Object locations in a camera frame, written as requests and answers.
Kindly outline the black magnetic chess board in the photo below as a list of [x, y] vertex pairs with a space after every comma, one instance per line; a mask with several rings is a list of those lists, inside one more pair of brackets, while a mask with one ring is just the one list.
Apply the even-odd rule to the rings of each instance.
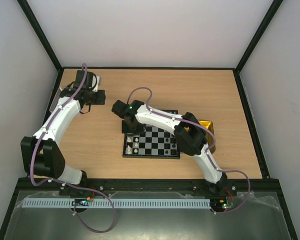
[[[140, 134], [124, 134], [124, 158], [180, 159], [180, 150], [173, 134], [151, 124], [144, 125], [145, 130]], [[131, 154], [127, 154], [127, 146], [131, 147]]]

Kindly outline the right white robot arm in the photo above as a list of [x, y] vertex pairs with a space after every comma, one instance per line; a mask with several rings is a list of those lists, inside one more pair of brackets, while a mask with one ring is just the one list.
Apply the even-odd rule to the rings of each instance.
[[200, 125], [192, 113], [168, 113], [139, 100], [134, 100], [131, 104], [117, 100], [111, 111], [135, 133], [140, 132], [144, 125], [151, 125], [172, 134], [179, 151], [194, 157], [203, 172], [208, 191], [214, 196], [219, 196], [225, 191], [228, 177], [222, 172], [210, 151], [206, 138], [206, 134], [210, 132]]

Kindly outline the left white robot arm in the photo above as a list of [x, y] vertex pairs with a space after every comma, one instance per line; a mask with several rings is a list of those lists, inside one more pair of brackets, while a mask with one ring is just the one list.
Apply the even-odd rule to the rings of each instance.
[[42, 127], [33, 136], [21, 140], [23, 167], [34, 186], [45, 181], [77, 186], [85, 183], [87, 173], [66, 163], [60, 143], [73, 118], [85, 106], [105, 104], [106, 94], [99, 89], [100, 81], [95, 73], [78, 70], [73, 82], [57, 90], [50, 116]]

